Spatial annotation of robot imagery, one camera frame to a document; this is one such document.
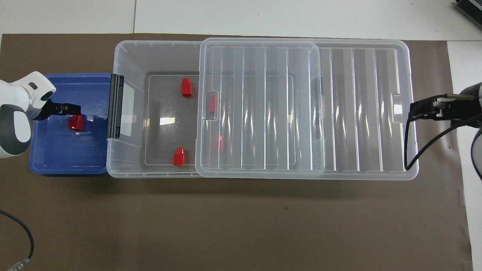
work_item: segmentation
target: storage box handle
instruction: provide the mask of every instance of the storage box handle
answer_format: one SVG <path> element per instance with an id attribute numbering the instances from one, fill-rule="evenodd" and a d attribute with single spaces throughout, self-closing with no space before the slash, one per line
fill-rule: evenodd
<path id="1" fill-rule="evenodd" d="M 107 138 L 121 135 L 122 94 L 124 76 L 113 73 L 110 76 L 109 113 L 107 117 Z"/>

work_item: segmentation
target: blue tray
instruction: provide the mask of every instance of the blue tray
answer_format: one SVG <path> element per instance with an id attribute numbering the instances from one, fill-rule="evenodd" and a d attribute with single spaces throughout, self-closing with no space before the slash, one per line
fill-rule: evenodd
<path id="1" fill-rule="evenodd" d="M 46 77 L 57 91 L 51 100 L 81 106 L 84 130 L 68 128 L 70 116 L 35 121 L 30 169 L 38 174 L 101 174 L 106 172 L 109 73 L 60 73 Z"/>

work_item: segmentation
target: red plastic cube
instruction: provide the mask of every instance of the red plastic cube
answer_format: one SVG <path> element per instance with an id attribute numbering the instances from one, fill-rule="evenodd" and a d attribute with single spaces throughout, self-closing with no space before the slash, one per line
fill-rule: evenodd
<path id="1" fill-rule="evenodd" d="M 68 119 L 68 128 L 74 131 L 82 131 L 84 129 L 84 117 L 82 115 L 73 115 Z"/>
<path id="2" fill-rule="evenodd" d="M 181 94 L 183 97 L 191 97 L 192 96 L 192 84 L 189 78 L 182 79 L 181 83 Z"/>
<path id="3" fill-rule="evenodd" d="M 223 152 L 223 136 L 213 136 L 211 141 L 211 150 L 213 152 Z"/>
<path id="4" fill-rule="evenodd" d="M 216 95 L 212 95 L 211 97 L 209 97 L 208 111 L 211 114 L 216 113 Z"/>
<path id="5" fill-rule="evenodd" d="M 184 165 L 185 160 L 186 153 L 184 152 L 184 148 L 177 148 L 174 154 L 173 165 Z"/>

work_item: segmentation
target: brown table surface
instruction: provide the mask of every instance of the brown table surface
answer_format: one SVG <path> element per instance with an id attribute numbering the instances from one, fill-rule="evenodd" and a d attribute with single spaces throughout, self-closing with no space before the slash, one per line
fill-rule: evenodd
<path id="1" fill-rule="evenodd" d="M 203 35 L 3 35 L 0 78 L 112 72 L 122 40 Z M 407 41 L 415 100 L 452 92 L 447 43 Z M 447 128 L 417 125 L 419 145 Z M 30 227 L 29 270 L 471 270 L 455 134 L 412 181 L 41 176 L 28 152 L 0 160 L 0 209 Z M 0 217 L 0 270 L 27 256 Z"/>

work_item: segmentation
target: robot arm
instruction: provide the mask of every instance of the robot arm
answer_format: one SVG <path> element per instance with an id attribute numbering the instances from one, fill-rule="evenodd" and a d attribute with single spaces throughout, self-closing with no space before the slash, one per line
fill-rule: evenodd
<path id="1" fill-rule="evenodd" d="M 407 138 L 410 122 L 416 120 L 450 120 L 451 126 L 430 140 L 407 164 Z M 472 163 L 477 174 L 482 179 L 482 83 L 464 89 L 460 94 L 443 94 L 413 102 L 410 105 L 408 119 L 405 125 L 405 169 L 409 170 L 420 155 L 436 140 L 448 132 L 461 126 L 479 128 L 472 142 Z"/>
<path id="2" fill-rule="evenodd" d="M 38 71 L 12 83 L 0 80 L 0 158 L 22 154 L 28 148 L 29 119 L 39 116 L 55 91 L 54 85 Z"/>

